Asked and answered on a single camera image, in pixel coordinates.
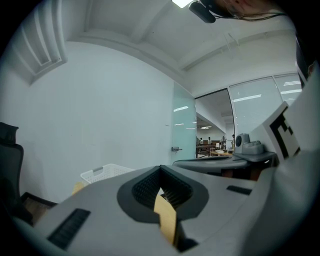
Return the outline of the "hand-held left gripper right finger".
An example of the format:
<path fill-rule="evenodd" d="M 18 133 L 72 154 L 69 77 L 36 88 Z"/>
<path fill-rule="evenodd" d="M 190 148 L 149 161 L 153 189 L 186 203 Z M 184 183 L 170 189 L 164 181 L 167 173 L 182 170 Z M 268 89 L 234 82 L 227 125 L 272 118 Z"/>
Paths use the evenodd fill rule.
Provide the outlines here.
<path fill-rule="evenodd" d="M 176 166 L 160 166 L 192 187 L 191 197 L 176 208 L 177 220 L 186 238 L 196 245 L 180 252 L 160 246 L 161 256 L 240 256 L 241 243 L 256 208 L 243 211 L 249 195 L 230 186 L 253 190 L 256 181 L 199 173 Z"/>

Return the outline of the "frosted glass door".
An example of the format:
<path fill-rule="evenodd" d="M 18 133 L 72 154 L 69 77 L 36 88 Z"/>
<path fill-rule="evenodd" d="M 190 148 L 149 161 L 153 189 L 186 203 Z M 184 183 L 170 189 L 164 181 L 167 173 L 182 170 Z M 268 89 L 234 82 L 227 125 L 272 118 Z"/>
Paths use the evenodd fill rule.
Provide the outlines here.
<path fill-rule="evenodd" d="M 195 98 L 178 83 L 173 86 L 171 162 L 194 159 L 196 156 L 197 122 Z"/>

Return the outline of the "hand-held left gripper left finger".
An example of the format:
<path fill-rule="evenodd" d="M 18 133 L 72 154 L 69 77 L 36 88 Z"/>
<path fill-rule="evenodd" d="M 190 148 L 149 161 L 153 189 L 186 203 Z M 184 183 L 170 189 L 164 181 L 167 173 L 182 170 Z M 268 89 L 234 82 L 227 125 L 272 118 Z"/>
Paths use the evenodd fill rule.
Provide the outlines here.
<path fill-rule="evenodd" d="M 150 170 L 134 170 L 87 185 L 49 210 L 35 230 L 48 238 L 75 209 L 82 209 L 90 214 L 66 249 L 73 256 L 177 256 L 158 223 L 132 219 L 117 200 L 124 183 Z"/>

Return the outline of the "round wooden pedestal table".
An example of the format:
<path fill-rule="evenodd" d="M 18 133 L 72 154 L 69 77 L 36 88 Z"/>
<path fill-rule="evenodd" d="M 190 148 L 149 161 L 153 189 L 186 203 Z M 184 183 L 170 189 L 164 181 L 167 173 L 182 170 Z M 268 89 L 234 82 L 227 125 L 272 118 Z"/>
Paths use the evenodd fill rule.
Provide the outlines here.
<path fill-rule="evenodd" d="M 233 151 L 232 150 L 211 150 L 210 151 L 210 156 L 232 156 Z"/>

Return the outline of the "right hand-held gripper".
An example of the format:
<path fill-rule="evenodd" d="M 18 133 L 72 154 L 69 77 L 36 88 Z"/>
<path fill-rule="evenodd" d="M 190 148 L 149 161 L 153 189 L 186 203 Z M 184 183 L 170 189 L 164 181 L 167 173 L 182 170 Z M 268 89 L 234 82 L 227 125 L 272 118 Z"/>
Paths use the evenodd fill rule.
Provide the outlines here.
<path fill-rule="evenodd" d="M 232 154 L 208 158 L 177 160 L 172 165 L 198 173 L 222 173 L 225 170 L 242 170 L 258 164 L 273 164 L 300 152 L 296 136 L 284 113 L 289 108 L 283 102 L 262 124 L 249 133 L 251 141 L 260 141 L 266 152 L 257 155 Z"/>

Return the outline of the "black mesh office chair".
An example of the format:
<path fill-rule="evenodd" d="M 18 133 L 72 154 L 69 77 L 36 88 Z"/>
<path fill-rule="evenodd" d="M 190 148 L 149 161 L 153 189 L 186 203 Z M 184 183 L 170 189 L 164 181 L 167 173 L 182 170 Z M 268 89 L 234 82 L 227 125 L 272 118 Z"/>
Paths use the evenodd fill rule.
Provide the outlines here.
<path fill-rule="evenodd" d="M 18 129 L 0 122 L 0 201 L 12 216 L 32 225 L 33 216 L 24 207 L 20 195 L 24 149 L 16 143 Z"/>

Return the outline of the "white plastic basket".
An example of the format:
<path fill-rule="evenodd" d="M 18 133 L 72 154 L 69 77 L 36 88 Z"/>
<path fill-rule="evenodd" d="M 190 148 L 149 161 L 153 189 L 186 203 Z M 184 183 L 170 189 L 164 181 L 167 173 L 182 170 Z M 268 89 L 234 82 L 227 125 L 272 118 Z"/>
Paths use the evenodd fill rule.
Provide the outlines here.
<path fill-rule="evenodd" d="M 87 184 L 93 184 L 95 182 L 110 179 L 110 178 L 120 176 L 132 171 L 134 171 L 134 169 L 110 163 L 110 164 L 83 172 L 80 174 L 80 177 Z"/>

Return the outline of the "ceiling light panel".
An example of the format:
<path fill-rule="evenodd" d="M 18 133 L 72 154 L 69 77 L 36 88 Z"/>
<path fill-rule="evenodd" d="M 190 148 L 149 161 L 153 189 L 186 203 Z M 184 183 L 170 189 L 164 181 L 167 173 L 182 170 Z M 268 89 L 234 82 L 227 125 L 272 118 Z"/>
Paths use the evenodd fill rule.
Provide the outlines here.
<path fill-rule="evenodd" d="M 188 6 L 194 0 L 171 0 L 175 5 L 179 8 L 183 9 L 184 7 Z"/>

